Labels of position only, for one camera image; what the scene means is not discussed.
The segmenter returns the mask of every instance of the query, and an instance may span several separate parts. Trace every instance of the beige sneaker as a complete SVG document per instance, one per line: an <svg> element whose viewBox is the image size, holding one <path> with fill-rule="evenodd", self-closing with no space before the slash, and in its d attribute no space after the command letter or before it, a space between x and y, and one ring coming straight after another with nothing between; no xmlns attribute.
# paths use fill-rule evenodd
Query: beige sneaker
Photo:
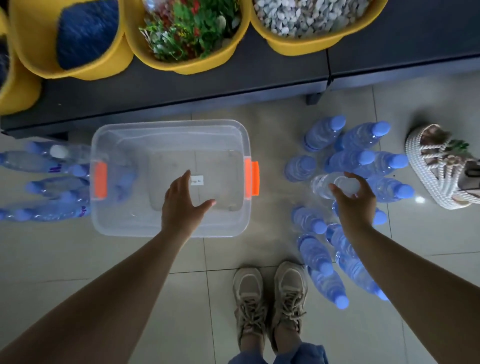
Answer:
<svg viewBox="0 0 480 364"><path fill-rule="evenodd" d="M275 305L268 336L272 343L272 349L276 353L278 349L274 330L280 323L288 325L298 333L301 332L301 317L306 313L303 306L308 291L304 267L291 262L283 262L276 270L274 285Z"/></svg>
<svg viewBox="0 0 480 364"><path fill-rule="evenodd" d="M233 294L237 309L237 340L244 334L255 334L263 339L266 332L267 306L264 302L264 281L257 268L241 268L233 277Z"/></svg>

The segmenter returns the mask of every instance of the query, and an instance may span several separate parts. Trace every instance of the hand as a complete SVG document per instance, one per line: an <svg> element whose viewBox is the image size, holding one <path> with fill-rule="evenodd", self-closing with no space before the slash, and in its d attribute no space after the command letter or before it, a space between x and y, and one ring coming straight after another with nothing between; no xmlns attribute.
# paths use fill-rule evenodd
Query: hand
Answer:
<svg viewBox="0 0 480 364"><path fill-rule="evenodd" d="M215 200L207 200L194 207L190 199L190 170L172 182L165 193L162 207L162 231L188 235L190 238L200 225L205 213L215 205Z"/></svg>
<svg viewBox="0 0 480 364"><path fill-rule="evenodd" d="M377 199L365 179L354 173L345 172L344 174L346 177L355 178L360 182L360 190L357 195L347 197L340 188L332 183L328 187L338 203L340 222L345 234L348 235L355 229L372 226Z"/></svg>

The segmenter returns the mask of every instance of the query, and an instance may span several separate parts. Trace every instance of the white rope basket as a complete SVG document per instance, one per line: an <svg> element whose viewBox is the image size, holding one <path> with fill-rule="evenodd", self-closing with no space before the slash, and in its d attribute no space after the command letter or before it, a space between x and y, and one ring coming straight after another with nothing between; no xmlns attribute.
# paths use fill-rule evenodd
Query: white rope basket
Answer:
<svg viewBox="0 0 480 364"><path fill-rule="evenodd" d="M464 208L471 204L480 204L480 198L461 191L458 188L458 180L468 161L474 159L459 157L446 152L451 138L448 138L443 144L423 146L421 137L423 133L432 125L417 128L407 137L405 142L405 153L413 170L420 181L427 189L428 193L441 207L448 210ZM422 151L432 149L431 153L422 153ZM437 158L437 162L427 164L425 159ZM456 201L453 196L463 201Z"/></svg>

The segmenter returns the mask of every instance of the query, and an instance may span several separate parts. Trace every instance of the red flower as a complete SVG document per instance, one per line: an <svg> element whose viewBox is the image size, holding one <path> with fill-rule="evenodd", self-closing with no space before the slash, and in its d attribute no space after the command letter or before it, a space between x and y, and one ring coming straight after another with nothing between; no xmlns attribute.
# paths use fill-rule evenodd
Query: red flower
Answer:
<svg viewBox="0 0 480 364"><path fill-rule="evenodd" d="M193 7L192 7L193 15L198 13L199 8L200 8L200 2L198 0L193 0Z"/></svg>

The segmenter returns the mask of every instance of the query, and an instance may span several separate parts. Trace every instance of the clear plastic storage bin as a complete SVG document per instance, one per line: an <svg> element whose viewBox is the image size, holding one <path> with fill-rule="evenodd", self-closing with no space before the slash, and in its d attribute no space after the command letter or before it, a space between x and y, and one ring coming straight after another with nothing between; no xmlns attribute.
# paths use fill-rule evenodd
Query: clear plastic storage bin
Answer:
<svg viewBox="0 0 480 364"><path fill-rule="evenodd" d="M111 201L119 167L135 170L131 195ZM214 198L193 237L239 235L250 220L259 191L258 162L252 162L246 129L235 120L159 121L105 125L92 140L92 220L102 234L155 236L170 184L192 172L194 206Z"/></svg>

